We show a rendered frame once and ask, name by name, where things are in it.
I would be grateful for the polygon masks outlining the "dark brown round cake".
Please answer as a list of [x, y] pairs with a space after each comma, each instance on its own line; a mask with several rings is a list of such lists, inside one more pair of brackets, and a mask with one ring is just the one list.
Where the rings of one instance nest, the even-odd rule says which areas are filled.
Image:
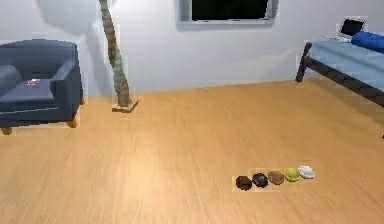
[[252, 188], [252, 181], [248, 176], [238, 176], [235, 180], [236, 187], [243, 191], [248, 191]]

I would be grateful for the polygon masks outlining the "black round cake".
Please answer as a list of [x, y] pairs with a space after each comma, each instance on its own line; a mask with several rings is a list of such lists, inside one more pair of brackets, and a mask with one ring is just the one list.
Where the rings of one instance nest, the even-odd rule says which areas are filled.
[[268, 177], [263, 173], [256, 173], [252, 176], [252, 182], [257, 187], [264, 188], [268, 185]]

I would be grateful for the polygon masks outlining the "yellow green round cake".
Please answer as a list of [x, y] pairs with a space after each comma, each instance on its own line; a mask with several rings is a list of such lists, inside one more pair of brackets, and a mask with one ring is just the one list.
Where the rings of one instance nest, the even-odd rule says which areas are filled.
[[296, 182], [299, 180], [299, 174], [295, 168], [286, 168], [284, 170], [284, 177], [289, 182]]

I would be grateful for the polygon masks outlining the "white round cake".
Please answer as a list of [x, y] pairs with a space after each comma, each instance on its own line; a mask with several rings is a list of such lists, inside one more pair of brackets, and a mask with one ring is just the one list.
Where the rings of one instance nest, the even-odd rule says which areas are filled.
[[299, 166], [298, 174], [304, 179], [313, 179], [315, 177], [315, 172], [310, 166]]

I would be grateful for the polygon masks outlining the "bed with blue cover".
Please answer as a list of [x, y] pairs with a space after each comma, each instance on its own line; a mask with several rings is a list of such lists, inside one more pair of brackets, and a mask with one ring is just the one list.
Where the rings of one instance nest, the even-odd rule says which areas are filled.
[[307, 68], [384, 108], [384, 43], [307, 42], [296, 82], [303, 81]]

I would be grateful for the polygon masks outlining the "white laptop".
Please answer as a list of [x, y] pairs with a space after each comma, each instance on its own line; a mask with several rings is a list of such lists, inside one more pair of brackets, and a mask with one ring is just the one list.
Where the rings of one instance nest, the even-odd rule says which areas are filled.
[[364, 29], [365, 23], [361, 18], [345, 18], [338, 32], [333, 36], [325, 36], [325, 39], [350, 42], [356, 33]]

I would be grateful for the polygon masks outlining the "blue bolster pillow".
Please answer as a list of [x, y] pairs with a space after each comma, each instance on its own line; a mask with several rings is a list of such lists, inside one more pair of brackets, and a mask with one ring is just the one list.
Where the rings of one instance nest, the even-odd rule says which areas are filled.
[[384, 54], [384, 35], [360, 31], [352, 37], [351, 43]]

